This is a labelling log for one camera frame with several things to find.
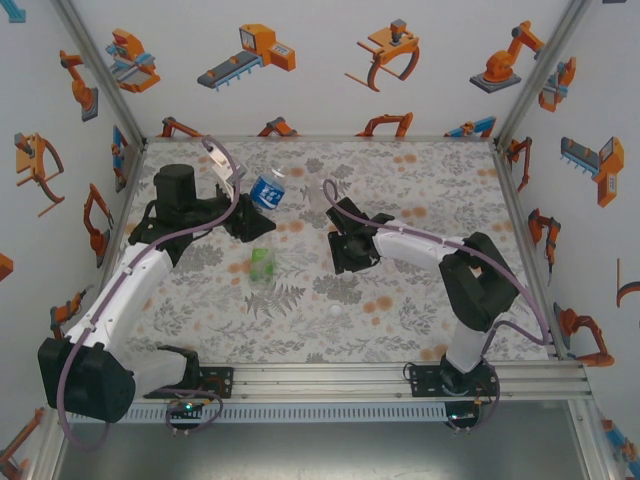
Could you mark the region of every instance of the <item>conveyor illustration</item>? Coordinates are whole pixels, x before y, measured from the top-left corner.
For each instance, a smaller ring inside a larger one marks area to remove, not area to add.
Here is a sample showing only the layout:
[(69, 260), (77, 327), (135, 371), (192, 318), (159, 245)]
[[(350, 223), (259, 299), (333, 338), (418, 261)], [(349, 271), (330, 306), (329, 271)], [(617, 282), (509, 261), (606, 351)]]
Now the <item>conveyor illustration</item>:
[(234, 78), (240, 78), (251, 69), (275, 65), (290, 72), (296, 68), (296, 54), (292, 48), (276, 41), (276, 32), (259, 23), (246, 24), (240, 27), (242, 48), (236, 55), (216, 65), (198, 77), (198, 83), (205, 87), (215, 88), (229, 85)]

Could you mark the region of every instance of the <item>white cable tray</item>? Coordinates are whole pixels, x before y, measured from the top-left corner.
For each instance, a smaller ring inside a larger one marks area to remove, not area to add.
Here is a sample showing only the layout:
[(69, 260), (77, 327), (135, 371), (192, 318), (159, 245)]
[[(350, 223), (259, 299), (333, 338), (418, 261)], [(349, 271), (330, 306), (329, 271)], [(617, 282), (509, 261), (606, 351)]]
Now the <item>white cable tray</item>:
[[(171, 423), (194, 423), (211, 418), (218, 406), (192, 412), (191, 418), (172, 419)], [(132, 405), (118, 423), (164, 423), (166, 404)], [(353, 423), (353, 422), (444, 422), (444, 402), (358, 403), (358, 404), (225, 404), (216, 423)], [(100, 423), (99, 420), (70, 414), (69, 422)]]

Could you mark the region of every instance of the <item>aluminum frame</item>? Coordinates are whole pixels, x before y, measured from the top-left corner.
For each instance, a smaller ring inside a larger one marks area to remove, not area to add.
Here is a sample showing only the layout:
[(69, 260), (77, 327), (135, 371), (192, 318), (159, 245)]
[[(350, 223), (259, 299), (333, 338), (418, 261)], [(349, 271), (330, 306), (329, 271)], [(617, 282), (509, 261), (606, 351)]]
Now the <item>aluminum frame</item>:
[[(108, 69), (93, 43), (89, 32), (82, 24), (71, 0), (51, 0), (59, 16), (78, 48), (92, 69), (96, 80), (124, 123), (129, 138), (140, 146), (144, 138), (139, 126), (109, 75)], [(547, 47), (538, 61), (533, 73), (525, 84), (522, 95), (516, 101), (500, 132), (500, 150), (494, 156), (500, 185), (503, 189), (509, 214), (514, 219), (514, 231), (521, 250), (529, 285), (536, 300), (545, 308), (548, 318), (550, 303), (542, 288), (539, 271), (531, 254), (531, 240), (525, 234), (524, 216), (520, 207), (513, 180), (506, 170), (505, 162), (499, 154), (504, 151), (527, 110), (534, 104), (535, 96), (542, 88), (548, 72), (557, 62), (562, 48), (566, 45), (582, 16), (593, 0), (571, 0), (556, 27)], [(255, 137), (221, 137), (223, 141), (252, 140)], [(185, 141), (178, 139), (153, 139), (152, 141)], [(474, 138), (451, 139), (442, 137), (395, 138), (380, 136), (376, 138), (355, 137), (304, 137), (304, 138), (264, 138), (262, 141), (488, 141)], [(136, 173), (131, 175), (135, 184), (142, 165), (140, 156), (136, 159)], [(125, 209), (128, 211), (131, 198), (127, 198)], [(123, 225), (119, 226), (118, 238), (122, 235)], [(109, 252), (108, 262), (113, 262), (117, 249)], [(557, 324), (552, 322), (551, 333), (559, 338)], [(566, 356), (562, 342), (556, 342), (558, 356)], [(283, 403), (283, 402), (353, 402), (362, 403), (380, 399), (389, 402), (415, 402), (412, 399), (408, 382), (401, 378), (401, 364), (323, 364), (323, 365), (238, 365), (234, 395), (230, 402)], [(506, 401), (522, 400), (565, 400), (573, 420), (578, 446), (584, 460), (585, 474), (593, 480), (615, 478), (613, 458), (607, 455), (606, 439), (599, 429), (599, 417), (585, 376), (584, 368), (572, 361), (542, 362), (503, 362), (496, 363), (501, 378), (502, 398)], [(56, 463), (64, 453), (66, 442), (57, 425), (56, 412), (48, 409), (38, 437), (30, 441), (27, 456), (33, 459), (26, 479), (54, 478)]]

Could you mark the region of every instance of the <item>gray floor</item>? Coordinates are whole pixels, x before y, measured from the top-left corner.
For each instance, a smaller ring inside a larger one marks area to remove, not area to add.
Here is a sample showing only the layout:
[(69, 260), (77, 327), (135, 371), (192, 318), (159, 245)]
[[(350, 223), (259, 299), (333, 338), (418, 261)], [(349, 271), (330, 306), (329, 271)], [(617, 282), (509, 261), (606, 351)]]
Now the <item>gray floor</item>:
[[(97, 438), (102, 426), (82, 425)], [(470, 436), (442, 424), (216, 425), (173, 438), (115, 425), (97, 453), (66, 449), (64, 480), (539, 480), (584, 478), (561, 404), (501, 404)]]

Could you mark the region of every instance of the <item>plastic water bottle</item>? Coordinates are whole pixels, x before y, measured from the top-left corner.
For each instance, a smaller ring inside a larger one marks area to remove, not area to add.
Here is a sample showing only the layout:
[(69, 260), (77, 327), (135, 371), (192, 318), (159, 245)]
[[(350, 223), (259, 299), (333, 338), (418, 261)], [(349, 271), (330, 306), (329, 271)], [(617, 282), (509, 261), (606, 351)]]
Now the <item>plastic water bottle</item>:
[(271, 169), (271, 174), (262, 174), (253, 184), (251, 200), (260, 207), (274, 210), (284, 196), (284, 184), (287, 178), (287, 169), (280, 165)]

